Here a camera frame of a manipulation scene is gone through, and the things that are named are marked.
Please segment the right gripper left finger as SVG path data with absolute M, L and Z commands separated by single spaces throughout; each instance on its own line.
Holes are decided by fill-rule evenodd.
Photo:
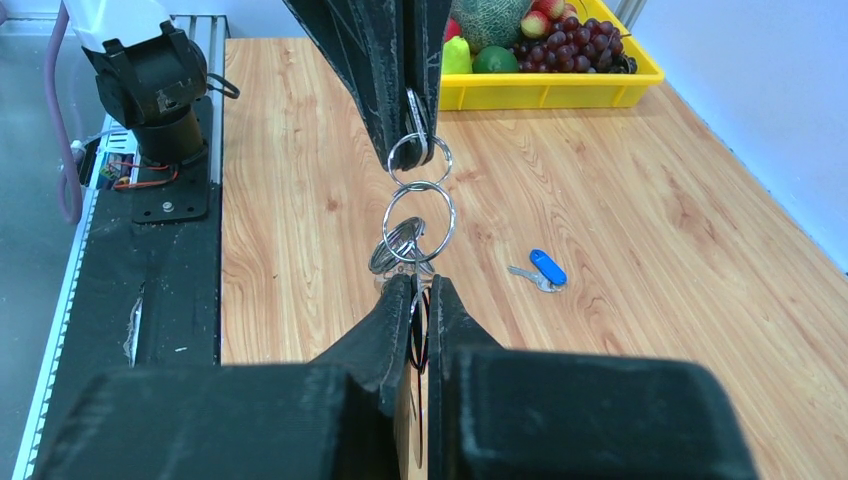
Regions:
M 38 479 L 404 479 L 412 281 L 307 363 L 113 370 L 83 390 Z

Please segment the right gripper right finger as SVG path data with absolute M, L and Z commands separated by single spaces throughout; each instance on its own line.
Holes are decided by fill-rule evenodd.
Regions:
M 688 361 L 508 349 L 432 284 L 432 479 L 754 479 L 731 401 Z

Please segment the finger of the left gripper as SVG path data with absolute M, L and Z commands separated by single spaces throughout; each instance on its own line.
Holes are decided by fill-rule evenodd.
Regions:
M 404 101 L 410 132 L 423 143 L 435 133 L 450 10 L 446 0 L 404 2 Z
M 383 168 L 401 137 L 402 1 L 290 0 L 294 18 L 352 96 Z

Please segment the blue key tag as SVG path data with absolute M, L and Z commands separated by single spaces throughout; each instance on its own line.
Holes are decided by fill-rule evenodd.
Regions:
M 533 271 L 517 266 L 508 266 L 507 271 L 510 274 L 530 280 L 538 290 L 545 293 L 556 293 L 566 286 L 568 277 L 565 270 L 545 251 L 540 249 L 531 250 L 529 260 L 534 266 Z

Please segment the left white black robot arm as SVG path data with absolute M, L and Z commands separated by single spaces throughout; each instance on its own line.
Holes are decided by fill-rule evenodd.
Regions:
M 288 1 L 349 91 L 384 170 L 431 160 L 448 1 Z M 64 1 L 101 102 L 127 129 L 180 121 L 207 90 L 202 52 L 158 1 Z

